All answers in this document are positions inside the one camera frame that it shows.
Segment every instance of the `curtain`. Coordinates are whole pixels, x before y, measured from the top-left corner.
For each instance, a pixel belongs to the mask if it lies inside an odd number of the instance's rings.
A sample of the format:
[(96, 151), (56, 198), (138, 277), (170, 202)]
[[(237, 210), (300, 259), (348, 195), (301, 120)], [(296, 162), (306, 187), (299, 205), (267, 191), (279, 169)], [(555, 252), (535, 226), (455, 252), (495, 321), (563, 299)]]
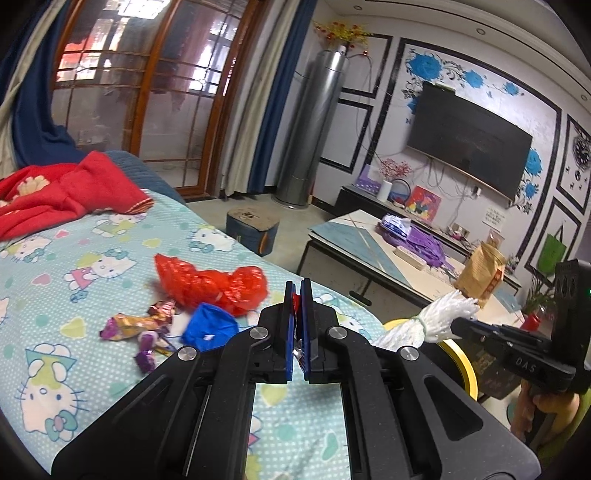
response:
[(51, 0), (36, 0), (35, 2), (29, 1), (24, 2), (18, 11), (18, 19), (20, 22), (19, 29), (14, 32), (14, 35), (10, 33), (2, 32), (2, 45), (4, 49), (0, 52), (0, 98), (3, 99), (8, 90), (8, 84), (14, 74), (14, 69), (17, 66), (18, 59), (21, 56), (22, 49), (25, 47), (24, 42), (19, 41), (22, 38), (28, 38), (31, 36), (31, 32), (45, 8)]
[(256, 142), (285, 42), (300, 0), (287, 0), (256, 73), (231, 156), (226, 194), (247, 192)]
[(271, 162), (273, 146), (277, 138), (277, 131), (281, 123), (281, 116), (289, 94), (291, 81), (308, 27), (312, 21), (312, 15), (317, 0), (302, 0), (296, 12), (294, 21), (285, 48), (281, 54), (281, 60), (277, 67), (275, 80), (271, 88), (265, 115), (261, 123), (261, 131), (256, 142), (256, 149), (252, 161), (251, 173), (248, 180), (248, 192), (262, 193), (265, 188), (265, 180)]
[(3, 81), (7, 75), (10, 81), (0, 105), (0, 178), (26, 165), (78, 162), (83, 157), (66, 129), (51, 119), (51, 74), (66, 1), (45, 3), (30, 23), (33, 28), (11, 47), (13, 55), (6, 60), (11, 58), (15, 66), (2, 66)]
[(273, 35), (275, 25), (281, 16), (281, 11), (283, 10), (285, 2), (286, 0), (275, 0), (268, 7), (258, 39), (248, 57), (248, 61), (246, 62), (244, 74), (238, 80), (238, 92), (235, 100), (232, 102), (230, 118), (228, 119), (228, 126), (226, 128), (226, 135), (224, 137), (222, 148), (222, 161), (220, 162), (220, 186), (223, 189), (226, 187), (228, 181), (228, 168), (232, 161), (232, 154), (234, 153), (234, 147), (236, 145), (236, 139), (238, 137), (238, 131), (241, 125), (242, 115), (246, 108), (248, 96), (253, 88), (258, 67), (260, 66), (262, 58), (267, 50), (267, 45)]

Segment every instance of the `red plastic bag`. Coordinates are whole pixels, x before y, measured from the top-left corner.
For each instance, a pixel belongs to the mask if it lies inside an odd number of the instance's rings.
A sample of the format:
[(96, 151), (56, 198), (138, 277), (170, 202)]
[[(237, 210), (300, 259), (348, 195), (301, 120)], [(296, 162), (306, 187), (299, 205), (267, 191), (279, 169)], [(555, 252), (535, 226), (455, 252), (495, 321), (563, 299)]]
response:
[(164, 291), (181, 305), (216, 305), (238, 317), (255, 310), (268, 295), (267, 278), (258, 267), (239, 267), (234, 273), (197, 270), (176, 257), (154, 256)]

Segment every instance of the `paper bag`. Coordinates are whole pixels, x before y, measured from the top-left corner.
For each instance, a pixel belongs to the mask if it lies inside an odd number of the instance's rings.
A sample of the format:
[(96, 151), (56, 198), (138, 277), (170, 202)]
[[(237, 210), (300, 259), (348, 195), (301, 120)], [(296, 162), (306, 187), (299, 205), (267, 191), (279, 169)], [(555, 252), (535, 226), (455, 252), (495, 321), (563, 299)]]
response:
[(506, 259), (496, 248), (480, 244), (453, 284), (466, 297), (478, 300), (482, 308), (503, 281)]

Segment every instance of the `white vase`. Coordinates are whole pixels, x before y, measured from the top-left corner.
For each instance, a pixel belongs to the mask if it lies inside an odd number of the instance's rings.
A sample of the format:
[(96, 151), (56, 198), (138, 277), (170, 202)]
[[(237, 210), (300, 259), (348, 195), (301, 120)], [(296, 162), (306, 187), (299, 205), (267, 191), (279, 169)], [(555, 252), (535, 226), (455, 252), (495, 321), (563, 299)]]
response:
[(379, 186), (378, 200), (380, 202), (387, 202), (388, 195), (390, 195), (390, 190), (392, 190), (392, 182), (384, 180)]

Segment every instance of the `glass door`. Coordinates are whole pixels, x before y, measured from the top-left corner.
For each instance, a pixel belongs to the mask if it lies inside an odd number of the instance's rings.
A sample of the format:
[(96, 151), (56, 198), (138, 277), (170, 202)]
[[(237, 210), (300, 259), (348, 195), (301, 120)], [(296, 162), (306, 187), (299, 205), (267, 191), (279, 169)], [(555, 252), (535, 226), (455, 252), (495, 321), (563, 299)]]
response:
[(81, 150), (130, 151), (182, 193), (203, 193), (210, 117), (226, 94), (247, 8), (249, 0), (78, 0), (56, 71), (54, 121)]

